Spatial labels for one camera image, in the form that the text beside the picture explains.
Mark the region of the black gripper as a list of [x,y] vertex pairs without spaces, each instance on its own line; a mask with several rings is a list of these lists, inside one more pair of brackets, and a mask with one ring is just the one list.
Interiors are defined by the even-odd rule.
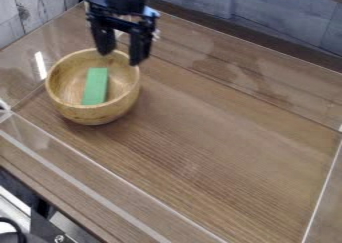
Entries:
[[130,65],[138,66],[150,57],[160,13],[147,0],[86,0],[86,15],[99,54],[115,50],[119,30],[130,34]]

